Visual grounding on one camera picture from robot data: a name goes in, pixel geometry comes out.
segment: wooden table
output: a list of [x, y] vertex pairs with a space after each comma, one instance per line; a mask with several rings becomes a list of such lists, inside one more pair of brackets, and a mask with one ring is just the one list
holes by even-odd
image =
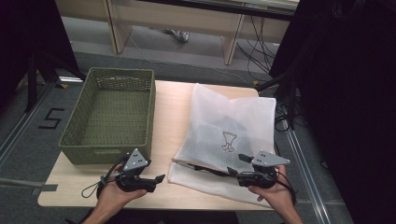
[[[258, 96], [254, 89], [206, 85], [209, 89], [239, 98]], [[142, 177], [154, 178], [168, 174], [172, 158], [184, 142], [190, 119], [190, 104], [193, 83], [156, 81], [156, 103], [152, 139], [152, 163]], [[96, 205], [95, 194], [89, 199], [81, 196], [81, 191], [99, 181], [109, 165], [73, 165], [61, 152], [47, 184], [56, 184], [56, 191], [41, 192], [38, 203], [42, 206], [86, 206]], [[157, 185], [154, 193], [134, 200], [126, 205], [130, 208], [145, 209], [196, 209], [196, 210], [269, 210], [271, 208], [249, 203], [240, 203], [212, 196], [194, 189], [188, 189], [164, 181]]]

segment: white mesh laundry bag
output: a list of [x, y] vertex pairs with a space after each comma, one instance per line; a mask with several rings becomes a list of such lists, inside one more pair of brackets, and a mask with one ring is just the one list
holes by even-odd
[[190, 127], [174, 157], [169, 182], [241, 202], [257, 203], [257, 195], [239, 187], [235, 178], [194, 171], [185, 165], [198, 165], [227, 174], [227, 167], [238, 173], [253, 171], [252, 165], [240, 161], [238, 154], [255, 156], [262, 149], [274, 153], [275, 108], [274, 98], [230, 100], [195, 84]]

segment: desk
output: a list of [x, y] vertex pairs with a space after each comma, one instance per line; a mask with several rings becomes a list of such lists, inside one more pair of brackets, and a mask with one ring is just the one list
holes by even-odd
[[[206, 85], [209, 89], [229, 98], [258, 96], [254, 89]], [[194, 84], [156, 81], [156, 103], [150, 167], [142, 177], [153, 178], [168, 174], [172, 158], [180, 150], [186, 137], [189, 120], [191, 94]], [[82, 198], [83, 189], [99, 181], [109, 165], [73, 165], [61, 152], [47, 184], [57, 184], [53, 192], [41, 192], [38, 203], [42, 206], [86, 206], [94, 207], [96, 197]], [[167, 178], [154, 193], [134, 200], [126, 205], [145, 209], [198, 209], [198, 210], [269, 210], [254, 204], [240, 203], [212, 196], [194, 189], [168, 183]]]
[[[293, 11], [299, 0], [210, 0], [209, 2]], [[135, 0], [56, 0], [56, 4], [62, 16], [106, 21], [115, 53], [122, 53], [134, 25], [221, 36], [226, 64], [232, 62], [237, 38], [257, 40], [250, 17], [239, 14]], [[256, 27], [261, 24], [261, 18], [253, 17], [253, 21]], [[280, 43], [288, 26], [288, 21], [265, 19], [263, 40]]]

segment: finger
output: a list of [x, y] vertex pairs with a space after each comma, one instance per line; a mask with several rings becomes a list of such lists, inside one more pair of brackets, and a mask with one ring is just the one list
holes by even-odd
[[285, 180], [286, 180], [286, 167], [284, 166], [284, 165], [278, 165], [277, 167], [277, 171], [280, 173], [280, 174], [282, 174], [282, 175], [278, 175], [277, 176], [277, 179], [279, 180], [279, 181], [282, 181], [282, 182], [284, 182]]
[[264, 199], [261, 195], [257, 198], [257, 202], [261, 202]]
[[145, 196], [148, 192], [145, 189], [137, 189], [137, 190], [132, 191], [130, 193], [131, 193], [131, 196], [134, 199], [138, 199], [138, 198], [141, 198], [141, 197]]
[[116, 173], [116, 172], [120, 169], [121, 166], [122, 166], [122, 164], [118, 164], [118, 165], [114, 168], [113, 173]]
[[262, 188], [257, 187], [257, 186], [249, 186], [249, 187], [247, 187], [247, 189], [248, 189], [250, 192], [255, 193], [255, 194], [258, 194], [258, 195], [263, 195], [263, 194], [265, 194], [265, 189], [262, 189]]

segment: wrist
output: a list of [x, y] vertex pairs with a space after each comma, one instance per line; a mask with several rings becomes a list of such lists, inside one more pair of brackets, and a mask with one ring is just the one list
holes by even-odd
[[90, 216], [85, 219], [82, 223], [84, 224], [102, 224], [106, 223], [112, 216], [106, 211], [100, 211], [98, 209], [93, 209]]
[[287, 224], [301, 224], [301, 223], [303, 223], [301, 221], [301, 218], [298, 215], [297, 211], [294, 209], [294, 207], [282, 211], [282, 213], [279, 213], [279, 215], [282, 217], [282, 219]]

